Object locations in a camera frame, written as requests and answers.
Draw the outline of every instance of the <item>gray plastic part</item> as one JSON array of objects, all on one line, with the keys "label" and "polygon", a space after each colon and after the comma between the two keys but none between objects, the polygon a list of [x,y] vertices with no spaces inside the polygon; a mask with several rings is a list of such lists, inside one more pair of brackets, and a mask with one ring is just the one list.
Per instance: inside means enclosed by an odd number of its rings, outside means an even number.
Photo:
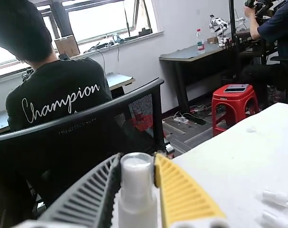
[{"label": "gray plastic part", "polygon": [[61,195],[38,219],[110,228],[121,184],[120,154],[100,163]]}]

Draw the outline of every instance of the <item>black t-shirt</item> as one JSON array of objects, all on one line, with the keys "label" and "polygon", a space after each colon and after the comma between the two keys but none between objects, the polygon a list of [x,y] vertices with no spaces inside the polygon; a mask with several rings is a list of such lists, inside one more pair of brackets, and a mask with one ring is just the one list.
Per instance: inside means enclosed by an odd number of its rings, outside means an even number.
[{"label": "black t-shirt", "polygon": [[41,66],[7,97],[12,130],[75,114],[111,100],[103,68],[90,58]]},{"label": "black t-shirt", "polygon": [[278,41],[279,56],[288,57],[288,0],[258,32],[269,42]]}]

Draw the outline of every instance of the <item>window sill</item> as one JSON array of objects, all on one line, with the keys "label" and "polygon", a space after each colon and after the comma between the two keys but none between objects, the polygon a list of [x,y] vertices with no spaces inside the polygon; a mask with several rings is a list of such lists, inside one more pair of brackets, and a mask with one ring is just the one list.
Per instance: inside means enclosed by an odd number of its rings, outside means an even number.
[{"label": "window sill", "polygon": [[[85,53],[85,54],[80,54],[78,56],[72,57],[71,59],[80,59],[80,58],[91,57],[93,55],[99,54],[100,52],[102,52],[102,53],[103,52],[108,52],[111,49],[115,49],[115,48],[118,48],[118,47],[121,48],[121,47],[123,47],[125,45],[129,45],[129,44],[136,43],[136,42],[139,42],[139,41],[142,41],[142,40],[146,40],[146,39],[150,39],[150,38],[153,38],[153,37],[160,36],[163,33],[164,33],[164,31],[155,32],[155,33],[143,36],[143,37],[139,37],[139,38],[130,40],[130,41],[126,42],[126,43],[115,44],[113,46],[110,46],[110,47],[107,47],[107,48],[103,48],[103,49],[100,49],[98,51],[92,51],[92,52],[88,52],[88,53]],[[10,67],[6,67],[6,68],[3,68],[3,69],[0,69],[0,82],[1,81],[7,81],[7,80],[10,80],[10,79],[19,77],[20,74],[18,74],[18,73],[24,72],[27,67],[28,67],[27,64],[17,64],[17,65],[14,65],[14,66],[10,66]]]}]

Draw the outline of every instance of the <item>person in dark shirt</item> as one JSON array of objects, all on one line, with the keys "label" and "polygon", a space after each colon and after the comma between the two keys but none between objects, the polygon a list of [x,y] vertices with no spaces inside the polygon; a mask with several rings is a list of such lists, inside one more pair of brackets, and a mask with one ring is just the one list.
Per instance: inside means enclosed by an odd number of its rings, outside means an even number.
[{"label": "person in dark shirt", "polygon": [[27,0],[0,0],[0,47],[34,73],[6,100],[12,130],[24,129],[111,100],[103,68],[91,59],[58,60],[41,13]]},{"label": "person in dark shirt", "polygon": [[[288,0],[274,14],[268,11],[271,17],[259,26],[255,19],[255,9],[244,7],[245,16],[250,20],[250,34],[252,39],[263,38],[268,42],[278,41],[278,53],[281,57],[288,57]],[[288,73],[283,64],[248,66],[241,74],[241,82],[252,84],[262,106],[268,106],[267,85],[272,85],[278,91],[284,91],[288,85]],[[283,93],[277,93],[278,101],[282,100]]]}]

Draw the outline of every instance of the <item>window frame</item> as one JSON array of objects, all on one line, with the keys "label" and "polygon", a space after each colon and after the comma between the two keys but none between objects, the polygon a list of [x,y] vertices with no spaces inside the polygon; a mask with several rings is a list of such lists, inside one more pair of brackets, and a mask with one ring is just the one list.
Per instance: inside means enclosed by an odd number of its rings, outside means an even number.
[{"label": "window frame", "polygon": [[[70,0],[62,0],[60,5],[65,9],[67,16],[68,16],[68,18],[66,20],[69,20],[69,24],[70,24],[69,12],[83,10],[83,9],[89,9],[92,7],[98,7],[98,6],[102,6],[105,4],[115,3],[115,2],[124,1],[124,0],[88,0],[86,2],[74,3],[74,4],[71,4],[68,6],[63,6],[62,3],[65,1],[70,1]],[[138,21],[138,16],[139,16],[139,3],[140,3],[140,0],[134,1],[132,25],[129,26],[130,32],[135,31],[135,29],[137,27],[137,21]],[[149,15],[147,12],[147,7],[145,7],[145,11],[146,11],[146,17],[147,17],[148,25],[150,25],[150,19],[149,19]],[[124,29],[108,32],[105,34],[100,34],[100,35],[95,36],[95,37],[80,40],[77,42],[77,44],[78,45],[88,44],[88,43],[92,43],[95,41],[106,39],[108,37],[112,37],[114,34],[121,35],[121,34],[125,34],[127,32],[128,32],[128,29],[124,28]]]},{"label": "window frame", "polygon": [[[110,4],[110,3],[115,3],[119,1],[124,1],[124,0],[88,0],[85,2],[79,2],[79,3],[74,3],[71,5],[63,6],[63,2],[70,1],[70,0],[59,0],[59,1],[53,1],[53,0],[30,0],[32,3],[36,5],[36,7],[42,7],[42,6],[47,6],[49,5],[50,7],[47,9],[42,9],[39,10],[42,14],[43,17],[49,17],[52,30],[54,33],[55,38],[60,38],[60,34],[58,33],[57,28],[59,28],[62,37],[70,36],[73,35],[73,31],[71,28],[70,24],[70,19],[69,19],[69,12],[72,11],[77,11],[77,10],[83,10],[83,9],[89,9],[92,7],[98,7],[102,6],[105,4]],[[149,19],[149,14],[147,11],[146,7],[146,2],[145,0],[142,0],[145,8],[145,13],[146,13],[146,18],[147,18],[147,23],[148,26],[151,27],[150,25],[150,19]],[[139,7],[140,7],[140,0],[134,0],[134,11],[133,11],[133,20],[132,20],[132,25],[129,26],[129,31],[135,31],[137,27],[137,21],[138,21],[138,16],[139,16]],[[95,41],[103,40],[108,37],[112,37],[114,34],[125,34],[128,32],[127,28],[113,31],[110,33],[106,34],[101,34],[92,38],[80,40],[77,42],[78,45],[83,45],[83,44],[88,44],[92,43]],[[18,64],[19,61],[16,59],[9,60],[3,63],[0,63],[0,69],[6,68],[9,66],[13,66]]]}]

